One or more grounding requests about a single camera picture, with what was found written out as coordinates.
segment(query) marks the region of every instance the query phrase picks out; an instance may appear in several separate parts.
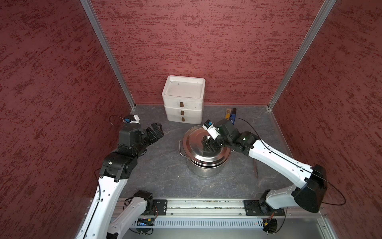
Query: stainless steel pot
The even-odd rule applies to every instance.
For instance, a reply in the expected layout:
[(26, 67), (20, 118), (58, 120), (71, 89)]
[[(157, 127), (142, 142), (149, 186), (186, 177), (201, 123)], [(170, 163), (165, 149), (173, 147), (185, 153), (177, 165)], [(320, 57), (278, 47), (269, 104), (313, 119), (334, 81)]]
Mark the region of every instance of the stainless steel pot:
[[(201, 125), (189, 129), (179, 141), (179, 153), (187, 158), (188, 168), (201, 177), (210, 177), (218, 174), (231, 154), (229, 148), (221, 148), (213, 152), (204, 146), (204, 141), (211, 138)], [(181, 152), (181, 142), (185, 155)]]

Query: wire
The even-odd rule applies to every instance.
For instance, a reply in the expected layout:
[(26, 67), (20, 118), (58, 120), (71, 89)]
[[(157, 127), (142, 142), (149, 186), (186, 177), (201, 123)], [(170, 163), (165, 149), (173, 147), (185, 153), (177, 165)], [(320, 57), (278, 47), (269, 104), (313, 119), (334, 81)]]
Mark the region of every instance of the wire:
[(144, 234), (144, 235), (151, 235), (153, 232), (154, 232), (154, 229), (153, 228), (150, 228), (151, 229), (151, 233), (147, 233), (147, 232), (137, 232), (137, 231), (133, 231), (131, 228), (129, 228), (129, 230), (131, 230), (132, 232), (136, 233), (136, 234)]
[(281, 227), (280, 227), (277, 231), (275, 231), (273, 234), (278, 233), (278, 231), (283, 227), (284, 222), (285, 222), (285, 219), (287, 218), (287, 211), (288, 211), (288, 207), (286, 207), (286, 210), (285, 210), (285, 216), (284, 216), (284, 221), (283, 221), (283, 223), (281, 224)]
[(140, 155), (140, 157), (141, 157), (142, 155), (145, 155), (146, 152), (147, 152), (147, 148), (144, 149), (144, 151), (143, 151), (143, 153)]
[(118, 125), (114, 125), (114, 124), (112, 123), (112, 121), (110, 120), (112, 116), (117, 116), (117, 117), (121, 118), (121, 119), (122, 119), (122, 122), (125, 123), (125, 119), (124, 119), (124, 118), (122, 118), (122, 117), (119, 116), (119, 115), (113, 114), (113, 115), (110, 115), (110, 117), (109, 117), (109, 122), (110, 122), (110, 124), (112, 124), (112, 126), (115, 126), (115, 127), (119, 127), (119, 126), (120, 126), (120, 125), (119, 125), (119, 126), (118, 126)]
[(89, 229), (90, 223), (92, 222), (92, 219), (93, 219), (94, 213), (96, 212), (96, 210), (97, 210), (97, 207), (98, 207), (98, 204), (99, 204), (99, 201), (100, 201), (100, 199), (101, 199), (101, 186), (99, 185), (98, 177), (97, 177), (97, 175), (96, 175), (96, 172), (97, 172), (98, 170), (100, 170), (100, 169), (101, 169), (101, 168), (99, 168), (99, 169), (96, 169), (96, 170), (94, 171), (94, 176), (95, 176), (95, 178), (97, 179), (97, 183), (98, 183), (98, 189), (99, 189), (99, 194), (98, 194), (97, 205), (95, 206), (95, 209), (94, 209), (94, 211), (93, 211), (92, 217), (90, 218), (89, 224), (87, 225), (87, 228), (86, 228), (86, 230), (85, 230), (85, 233), (84, 233), (84, 237), (83, 237), (83, 239), (84, 239), (84, 238), (85, 238), (85, 236), (86, 236), (87, 230)]
[(276, 152), (270, 150), (270, 149), (264, 144), (263, 140), (260, 138), (260, 136), (259, 136), (259, 134), (257, 133), (257, 131), (255, 130), (255, 128), (254, 128), (248, 121), (246, 121), (246, 120), (244, 120), (244, 119), (242, 119), (242, 118), (238, 118), (238, 117), (235, 117), (235, 118), (236, 118), (236, 119), (241, 119), (241, 120), (247, 122), (247, 124), (250, 125), (250, 127), (253, 129), (253, 131), (255, 131), (255, 133), (256, 133), (257, 136), (259, 137), (259, 139), (260, 139), (261, 143), (264, 145), (264, 147), (266, 147), (270, 152), (274, 153), (275, 155), (279, 156), (280, 158), (282, 158), (282, 159), (284, 159), (284, 160), (287, 160), (288, 162), (290, 162), (291, 164), (295, 165), (296, 167), (298, 167), (298, 168), (300, 168), (300, 169), (302, 169), (302, 170), (304, 170), (304, 171), (306, 171), (306, 172), (308, 172), (308, 173), (310, 173), (310, 174), (313, 174), (313, 175), (315, 175), (316, 177), (318, 177), (318, 178), (320, 178), (320, 179), (326, 181), (326, 182), (327, 182), (328, 184), (330, 184), (335, 190), (337, 190), (337, 191), (341, 194), (341, 196), (342, 196), (342, 198), (343, 198), (343, 203), (339, 203), (339, 204), (336, 204), (336, 203), (327, 203), (327, 202), (321, 202), (321, 203), (329, 204), (329, 205), (334, 205), (334, 206), (342, 206), (342, 205), (344, 205), (344, 204), (346, 203), (346, 198), (345, 198), (345, 196), (343, 195), (343, 193), (342, 193), (338, 188), (336, 188), (332, 183), (330, 183), (328, 180), (326, 180), (326, 179), (324, 179), (324, 178), (322, 178), (322, 177), (320, 177), (320, 176), (318, 176), (318, 175), (316, 175), (316, 174), (314, 174), (314, 173), (312, 173), (312, 172), (309, 172), (308, 170), (302, 168), (301, 166), (298, 166), (297, 164), (295, 164), (295, 163), (291, 162), (290, 160), (284, 158), (283, 156), (279, 155), (278, 153), (276, 153)]
[(130, 202), (129, 202), (129, 204), (130, 204), (132, 199), (133, 199), (133, 197), (130, 197), (130, 198), (127, 198), (127, 199), (125, 200), (125, 202), (123, 203), (123, 209), (122, 209), (122, 211), (125, 210), (125, 206), (128, 206), (128, 204), (126, 204), (126, 202), (127, 202), (128, 200), (130, 200)]
[(272, 216), (270, 216), (270, 218), (269, 218), (269, 219), (270, 219), (270, 220), (272, 220), (272, 217), (273, 217), (274, 215), (275, 215), (275, 213), (272, 213)]
[(155, 221), (155, 219), (157, 219), (157, 217), (158, 217), (159, 211), (158, 211), (157, 206), (154, 206), (154, 207), (157, 209), (157, 215), (156, 215), (155, 218), (154, 218), (154, 221)]
[[(157, 215), (155, 216), (155, 211), (154, 211), (154, 207), (157, 209)], [(151, 209), (151, 211), (148, 213), (148, 214), (150, 214), (151, 212), (153, 212), (153, 216), (155, 216), (154, 217), (154, 220), (153, 220), (153, 222), (155, 221), (155, 219), (157, 219), (157, 217), (158, 217), (158, 214), (159, 214), (159, 211), (158, 211), (158, 208), (157, 208), (157, 206), (154, 206), (152, 209)], [(129, 228), (129, 230), (131, 230), (132, 232), (134, 232), (134, 233), (137, 233), (137, 234), (145, 234), (145, 235), (151, 235), (153, 232), (154, 232), (154, 229), (151, 227), (150, 228), (152, 231), (151, 231), (151, 233), (150, 234), (148, 234), (147, 232), (135, 232), (135, 231), (133, 231), (133, 230), (131, 230), (130, 228)]]

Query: white foam box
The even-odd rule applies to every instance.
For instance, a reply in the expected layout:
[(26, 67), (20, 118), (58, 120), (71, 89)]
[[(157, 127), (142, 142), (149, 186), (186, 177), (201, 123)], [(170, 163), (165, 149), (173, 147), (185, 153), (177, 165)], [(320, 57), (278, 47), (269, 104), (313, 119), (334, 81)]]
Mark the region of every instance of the white foam box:
[(205, 86), (206, 80), (203, 78), (170, 75), (162, 91), (164, 105), (176, 109), (203, 110)]
[(203, 109), (199, 111), (193, 111), (190, 109), (177, 109), (166, 107), (166, 115), (169, 121), (188, 123), (188, 124), (201, 124)]
[(196, 77), (167, 77), (162, 91), (163, 102), (169, 121), (200, 124), (204, 105), (206, 80)]

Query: metal corner post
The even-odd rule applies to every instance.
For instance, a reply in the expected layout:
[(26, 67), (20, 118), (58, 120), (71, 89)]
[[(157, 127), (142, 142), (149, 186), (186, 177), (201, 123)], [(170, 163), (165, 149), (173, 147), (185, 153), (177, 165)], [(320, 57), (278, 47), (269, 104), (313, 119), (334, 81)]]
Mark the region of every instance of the metal corner post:
[(297, 66), (300, 64), (301, 60), (303, 59), (306, 51), (309, 49), (309, 46), (312, 44), (314, 38), (316, 37), (318, 31), (320, 30), (322, 24), (324, 23), (326, 17), (329, 15), (329, 13), (332, 10), (335, 3), (336, 3), (336, 0), (325, 0), (324, 3), (322, 4), (320, 10), (317, 13), (316, 18), (314, 19), (311, 27), (309, 28), (308, 33), (306, 34), (303, 42), (301, 43), (300, 48), (298, 49), (295, 58), (293, 59), (292, 63), (290, 64), (289, 69), (286, 71), (286, 73), (285, 73), (283, 79), (281, 80), (277, 90), (273, 94), (273, 97), (268, 104), (269, 109), (272, 109), (275, 106), (281, 93), (283, 92), (283, 90), (287, 86), (290, 78), (292, 77)]
[(87, 17), (89, 18), (89, 21), (95, 31), (95, 34), (98, 37), (99, 42), (101, 43), (102, 48), (105, 51), (105, 54), (110, 62), (110, 65), (113, 68), (113, 71), (115, 73), (115, 76), (117, 77), (121, 88), (130, 104), (132, 112), (135, 110), (135, 102), (133, 99), (133, 96), (131, 95), (129, 88), (127, 87), (125, 78), (122, 75), (121, 69), (118, 66), (117, 60), (114, 57), (113, 51), (109, 45), (109, 42), (106, 39), (105, 33), (102, 30), (101, 24), (98, 21), (96, 12), (94, 11), (93, 5), (90, 0), (80, 0)]

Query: aluminum frame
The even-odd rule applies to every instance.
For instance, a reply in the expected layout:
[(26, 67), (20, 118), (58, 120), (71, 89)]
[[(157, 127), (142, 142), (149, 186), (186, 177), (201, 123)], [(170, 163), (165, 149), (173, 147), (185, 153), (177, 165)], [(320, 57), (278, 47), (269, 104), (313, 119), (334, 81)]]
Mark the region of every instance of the aluminum frame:
[[(119, 198), (113, 216), (121, 211), (126, 198)], [(167, 212), (165, 216), (158, 216), (158, 225), (142, 226), (136, 222), (132, 228), (254, 228), (261, 229), (262, 225), (250, 224), (261, 222), (269, 216), (246, 216), (243, 200), (248, 198), (155, 198), (167, 200)], [(324, 207), (318, 213), (310, 213), (301, 207), (288, 207), (286, 219), (316, 219), (317, 226), (326, 239), (338, 239)], [(189, 224), (189, 222), (201, 221), (204, 224)], [(216, 224), (216, 222), (231, 222), (231, 224)]]
[(119, 68), (117, 60), (115, 59), (113, 51), (112, 51), (112, 49), (109, 45), (109, 42), (107, 41), (107, 38), (105, 36), (105, 33), (102, 30), (101, 24), (99, 23), (99, 20), (97, 18), (97, 15), (96, 15), (96, 12), (93, 8), (93, 5), (92, 5), (90, 0), (80, 0), (80, 2), (81, 2), (82, 6), (86, 12), (87, 18), (89, 19), (89, 21), (90, 21), (90, 23), (91, 23), (91, 25), (95, 31), (95, 34), (98, 37), (99, 42), (101, 43), (102, 48), (104, 49), (104, 52), (105, 52), (105, 54), (106, 54), (106, 56), (110, 62), (110, 65), (111, 65), (111, 67), (115, 73), (115, 76), (117, 77), (118, 82), (121, 85), (123, 93), (125, 94), (126, 99), (129, 102), (129, 105), (131, 107), (130, 113), (132, 114), (132, 113), (134, 113), (136, 103), (133, 99), (133, 96), (131, 95), (131, 92), (130, 92), (127, 84), (126, 84), (125, 78), (123, 77), (122, 71)]
[(308, 33), (306, 34), (303, 42), (301, 43), (300, 48), (298, 49), (295, 58), (293, 59), (283, 79), (281, 80), (275, 93), (273, 94), (271, 100), (269, 101), (269, 104), (268, 104), (269, 109), (273, 109), (277, 100), (280, 98), (281, 93), (284, 91), (285, 87), (287, 86), (290, 78), (292, 77), (293, 73), (295, 72), (301, 60), (303, 59), (305, 53), (307, 52), (310, 45), (312, 44), (314, 38), (316, 37), (318, 31), (320, 30), (322, 24), (324, 23), (326, 17), (329, 15), (336, 1), (337, 0), (325, 0), (324, 3), (322, 4), (320, 10), (317, 13), (316, 18), (314, 19), (311, 27), (309, 28)]

